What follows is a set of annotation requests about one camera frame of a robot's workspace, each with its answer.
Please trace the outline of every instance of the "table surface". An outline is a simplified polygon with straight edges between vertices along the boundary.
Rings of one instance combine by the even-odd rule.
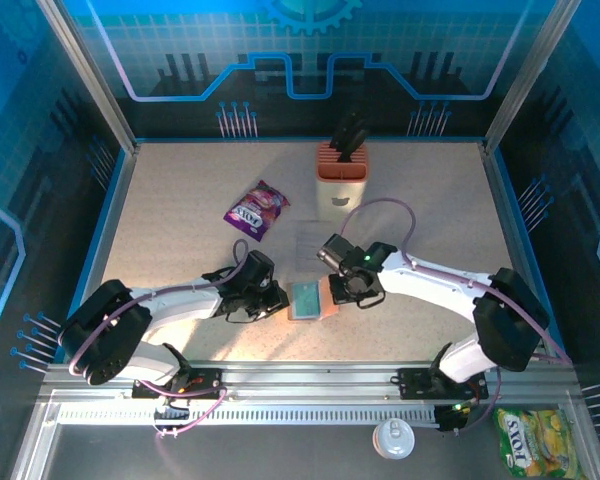
[[[411,254],[476,272],[510,266],[476,144],[367,145],[364,199],[395,197],[412,206],[418,221]],[[103,280],[118,278],[129,287],[190,281],[232,265],[238,238],[275,262],[275,278],[283,286],[320,278],[327,270],[300,258],[297,248],[312,234],[330,230],[307,223],[317,221],[316,147],[317,142],[142,145]],[[291,202],[260,243],[223,220],[259,179]],[[395,205],[372,205],[352,219],[346,237],[363,247],[373,241],[399,245],[408,222]],[[147,340],[169,342],[191,360],[415,361],[433,359],[444,344],[471,331],[452,312],[390,295],[370,310],[347,305],[320,321],[291,322],[286,315],[251,325],[222,318],[185,321]]]

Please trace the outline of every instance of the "green package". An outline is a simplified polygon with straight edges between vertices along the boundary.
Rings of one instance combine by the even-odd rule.
[[[500,456],[511,475],[586,480],[569,422],[560,410],[498,408],[493,418]]]

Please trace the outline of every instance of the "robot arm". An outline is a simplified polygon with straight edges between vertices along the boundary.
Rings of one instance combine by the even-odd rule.
[[[112,321],[89,344],[75,367],[90,385],[119,377],[180,390],[190,380],[188,362],[172,346],[152,345],[143,338],[157,328],[180,321],[228,318],[239,310],[256,321],[286,308],[289,300],[273,280],[273,267],[268,257],[252,250],[243,267],[228,281],[223,280],[232,267],[156,291],[129,289],[119,280],[107,281],[67,320],[58,342],[74,358],[108,315],[134,299],[147,298]]]
[[[320,249],[318,258],[336,272],[329,276],[336,304],[356,303],[359,308],[369,308],[381,303],[387,292],[403,294],[451,310],[474,324],[471,335],[446,345],[431,366],[431,377],[442,385],[449,380],[466,382],[495,366],[522,371],[540,341],[524,319],[497,298],[473,287],[474,282],[510,297],[542,328],[549,324],[547,313],[529,287],[509,269],[488,275],[453,270],[413,257],[414,263],[408,263],[392,245],[376,242],[364,251],[337,234]],[[452,273],[464,281],[455,281],[451,275],[434,275],[434,271]]]

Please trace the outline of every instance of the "purple snack bag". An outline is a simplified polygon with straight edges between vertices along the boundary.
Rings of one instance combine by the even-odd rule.
[[[287,197],[260,180],[225,213],[224,219],[259,242],[282,212],[282,207],[288,205]]]

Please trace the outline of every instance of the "snack bag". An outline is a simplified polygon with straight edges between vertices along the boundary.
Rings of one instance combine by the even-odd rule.
[[[238,230],[260,241],[282,212],[282,207],[288,205],[287,197],[260,180],[255,188],[249,190],[224,215],[224,219]]]
[[[500,455],[511,475],[586,480],[560,410],[498,408],[493,418],[500,433]]]

